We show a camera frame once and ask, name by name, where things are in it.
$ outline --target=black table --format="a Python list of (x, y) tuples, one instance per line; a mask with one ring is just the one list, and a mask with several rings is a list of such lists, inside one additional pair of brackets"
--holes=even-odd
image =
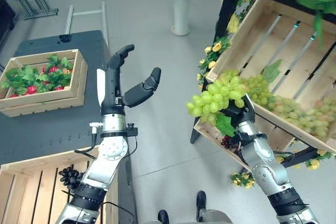
[[(0, 164), (90, 146), (89, 123), (101, 121), (96, 69), (110, 58), (102, 32), (96, 30), (72, 34), (69, 42), (61, 42), (59, 36), (24, 41), (15, 56), (69, 49), (79, 49), (88, 64), (84, 105), (14, 118), (0, 113)], [(120, 206), (136, 213), (129, 157), (120, 163), (118, 191)], [(131, 223), (131, 218), (119, 210), (119, 222)]]

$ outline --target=white vase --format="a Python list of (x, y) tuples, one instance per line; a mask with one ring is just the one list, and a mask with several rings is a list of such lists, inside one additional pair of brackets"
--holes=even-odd
[(171, 29), (173, 34), (184, 36), (190, 32), (189, 5), (190, 0), (174, 0), (174, 26)]

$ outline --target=black cable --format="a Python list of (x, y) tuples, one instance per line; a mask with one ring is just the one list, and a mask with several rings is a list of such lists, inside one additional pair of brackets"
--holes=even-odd
[(123, 208), (123, 207), (120, 207), (118, 206), (117, 204), (113, 203), (113, 202), (110, 202), (110, 201), (105, 201), (103, 204), (101, 204), (101, 206), (105, 205), (105, 204), (111, 204), (115, 207), (118, 207), (120, 208), (121, 210), (124, 210), (125, 212), (129, 213), (132, 217), (133, 217), (133, 221), (135, 221), (135, 216), (132, 212), (128, 211), (127, 209)]
[(137, 150), (137, 148), (138, 148), (138, 140), (137, 140), (137, 137), (134, 136), (134, 139), (135, 139), (135, 149), (133, 150), (133, 152), (131, 152), (130, 154), (126, 155), (126, 156), (123, 157), (123, 158), (127, 158), (127, 157), (131, 156), (131, 155)]
[(289, 155), (290, 156), (290, 160), (289, 161), (291, 161), (295, 157), (295, 153), (293, 153), (293, 152), (277, 152), (277, 151), (273, 151), (273, 153), (275, 153), (275, 154), (281, 154), (281, 155)]
[(91, 134), (91, 146), (89, 148), (87, 148), (86, 150), (83, 150), (83, 151), (75, 150), (75, 153), (84, 154), (84, 153), (87, 153), (87, 152), (93, 150), (93, 148), (96, 145), (96, 142), (97, 142), (97, 134), (96, 133), (92, 133)]

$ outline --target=gray floor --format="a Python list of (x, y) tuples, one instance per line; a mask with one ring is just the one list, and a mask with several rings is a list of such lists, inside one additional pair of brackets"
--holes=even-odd
[[(240, 170), (235, 161), (204, 138), (189, 143), (194, 119), (187, 115), (184, 103), (199, 92), (198, 61), (213, 39), (220, 0), (192, 0), (191, 32), (185, 37), (170, 32), (172, 0), (49, 0), (60, 9), (59, 16), (20, 20), (0, 53), (0, 63), (7, 63), (23, 40), (63, 33), (70, 4), (83, 11), (98, 9), (101, 1), (107, 4), (111, 51), (135, 44), (122, 69), (124, 90), (144, 80), (153, 67), (162, 68), (156, 94), (127, 109), (127, 121), (139, 127), (139, 148), (131, 157), (139, 223), (155, 219), (160, 209), (168, 211), (171, 223), (195, 220), (195, 196), (200, 189), (207, 192), (209, 208), (226, 212), (236, 224), (277, 223), (260, 188), (239, 189), (230, 183), (229, 175)], [(101, 29), (99, 15), (75, 17), (71, 31), (93, 29)], [(297, 191), (321, 223), (336, 223), (335, 169), (334, 158), (314, 171), (304, 165), (288, 169)]]

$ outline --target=green grapes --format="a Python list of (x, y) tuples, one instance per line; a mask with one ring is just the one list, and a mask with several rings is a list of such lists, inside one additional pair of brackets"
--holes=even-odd
[(244, 107), (242, 97), (246, 94), (246, 86), (238, 76), (238, 70), (225, 70), (218, 78), (206, 87), (200, 95), (192, 97), (186, 107), (192, 116), (200, 116), (201, 122), (216, 124), (216, 114), (229, 106), (234, 100), (238, 108)]

